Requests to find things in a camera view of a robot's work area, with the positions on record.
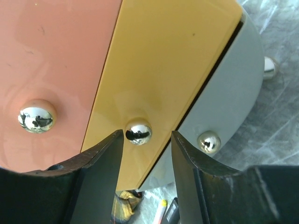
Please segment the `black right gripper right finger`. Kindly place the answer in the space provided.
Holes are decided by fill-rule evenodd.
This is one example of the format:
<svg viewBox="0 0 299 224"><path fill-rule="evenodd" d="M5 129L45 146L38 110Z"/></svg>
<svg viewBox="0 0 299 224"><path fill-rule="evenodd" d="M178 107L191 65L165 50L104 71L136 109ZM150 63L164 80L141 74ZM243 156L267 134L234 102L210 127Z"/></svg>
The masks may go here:
<svg viewBox="0 0 299 224"><path fill-rule="evenodd" d="M171 156L183 224L296 224L299 168L226 166L171 134Z"/></svg>

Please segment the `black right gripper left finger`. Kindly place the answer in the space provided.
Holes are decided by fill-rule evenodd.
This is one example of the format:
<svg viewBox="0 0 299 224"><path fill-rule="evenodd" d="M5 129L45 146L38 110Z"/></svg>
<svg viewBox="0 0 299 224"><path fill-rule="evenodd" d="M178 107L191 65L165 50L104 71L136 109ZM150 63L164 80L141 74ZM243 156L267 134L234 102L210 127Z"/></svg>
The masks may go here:
<svg viewBox="0 0 299 224"><path fill-rule="evenodd" d="M46 170L0 171L3 224L107 224L123 152L117 130L90 149Z"/></svg>

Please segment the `round beige drawer cabinet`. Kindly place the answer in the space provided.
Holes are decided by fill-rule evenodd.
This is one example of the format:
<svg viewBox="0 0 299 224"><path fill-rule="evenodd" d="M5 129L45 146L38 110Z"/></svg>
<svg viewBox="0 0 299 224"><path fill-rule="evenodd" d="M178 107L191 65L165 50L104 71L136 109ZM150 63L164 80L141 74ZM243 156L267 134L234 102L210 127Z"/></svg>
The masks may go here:
<svg viewBox="0 0 299 224"><path fill-rule="evenodd" d="M0 166L44 170L117 129L117 190L174 181L171 132L209 156L277 72L235 0L3 0Z"/></svg>

